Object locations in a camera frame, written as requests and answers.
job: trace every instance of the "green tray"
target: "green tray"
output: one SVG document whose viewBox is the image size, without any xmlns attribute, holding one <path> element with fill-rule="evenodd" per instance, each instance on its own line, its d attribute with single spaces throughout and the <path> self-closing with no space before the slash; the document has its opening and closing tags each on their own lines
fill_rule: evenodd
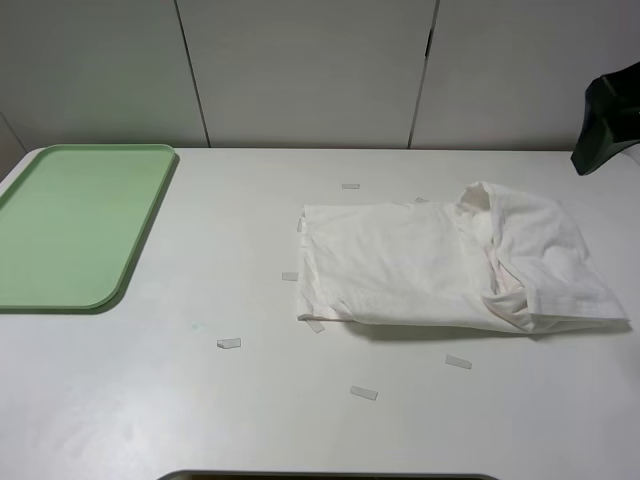
<svg viewBox="0 0 640 480">
<path fill-rule="evenodd" d="M 0 312 L 89 313 L 126 288 L 177 157 L 58 145 L 0 197 Z"/>
</svg>

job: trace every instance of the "gray wall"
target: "gray wall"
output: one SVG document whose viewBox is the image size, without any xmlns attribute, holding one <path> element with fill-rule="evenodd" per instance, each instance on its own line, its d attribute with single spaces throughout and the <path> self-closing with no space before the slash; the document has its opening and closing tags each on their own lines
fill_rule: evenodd
<svg viewBox="0 0 640 480">
<path fill-rule="evenodd" d="M 572 149 L 594 78 L 640 61 L 638 0 L 443 0 L 413 148 Z"/>
<path fill-rule="evenodd" d="M 406 147 L 435 0 L 180 0 L 214 146 Z"/>
<path fill-rule="evenodd" d="M 0 113 L 0 180 L 9 173 L 25 153 Z"/>
<path fill-rule="evenodd" d="M 3 1 L 0 66 L 0 110 L 28 150 L 206 146 L 171 0 Z"/>
</svg>

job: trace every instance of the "folded shirt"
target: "folded shirt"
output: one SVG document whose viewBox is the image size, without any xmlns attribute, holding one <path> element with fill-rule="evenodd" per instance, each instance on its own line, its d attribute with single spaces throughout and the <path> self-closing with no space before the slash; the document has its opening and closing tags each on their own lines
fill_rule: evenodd
<svg viewBox="0 0 640 480">
<path fill-rule="evenodd" d="M 298 319 L 515 333 L 626 321 L 550 200 L 468 186 L 457 203 L 304 207 Z"/>
</svg>

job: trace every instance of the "tape piece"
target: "tape piece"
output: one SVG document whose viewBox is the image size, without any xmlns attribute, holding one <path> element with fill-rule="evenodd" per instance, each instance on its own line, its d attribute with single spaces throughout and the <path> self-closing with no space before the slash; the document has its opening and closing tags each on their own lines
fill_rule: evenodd
<svg viewBox="0 0 640 480">
<path fill-rule="evenodd" d="M 357 397 L 366 398 L 367 400 L 373 400 L 374 402 L 376 401 L 376 398 L 378 398 L 378 392 L 367 390 L 366 388 L 351 387 L 351 393 Z"/>
<path fill-rule="evenodd" d="M 297 282 L 298 272 L 282 272 L 282 279 L 285 282 Z"/>
<path fill-rule="evenodd" d="M 305 322 L 307 322 L 307 325 L 311 327 L 311 330 L 316 333 L 324 331 L 324 325 L 322 325 L 318 320 L 305 320 Z"/>
<path fill-rule="evenodd" d="M 225 340 L 218 340 L 218 348 L 227 350 L 229 348 L 239 348 L 241 344 L 239 338 L 227 338 Z"/>
<path fill-rule="evenodd" d="M 452 357 L 451 355 L 447 355 L 447 359 L 445 363 L 449 365 L 453 365 L 454 367 L 466 368 L 467 370 L 471 370 L 471 362 L 468 360 L 463 360 L 461 358 Z"/>
</svg>

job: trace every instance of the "table surface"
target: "table surface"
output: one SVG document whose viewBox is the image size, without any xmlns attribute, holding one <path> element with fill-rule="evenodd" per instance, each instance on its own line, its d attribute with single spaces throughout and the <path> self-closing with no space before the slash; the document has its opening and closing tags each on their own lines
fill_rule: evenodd
<svg viewBox="0 0 640 480">
<path fill-rule="evenodd" d="M 477 180 L 560 200 L 640 318 L 640 167 L 567 152 L 178 149 L 133 275 L 94 316 L 0 317 L 0 477 L 169 472 L 637 479 L 640 334 L 539 338 L 295 319 L 310 204 L 453 201 Z M 0 191 L 33 158 L 28 154 Z M 359 190 L 343 190 L 359 183 Z M 239 349 L 216 340 L 242 338 Z M 447 354 L 472 370 L 445 364 Z M 369 401 L 352 385 L 376 390 Z"/>
</svg>

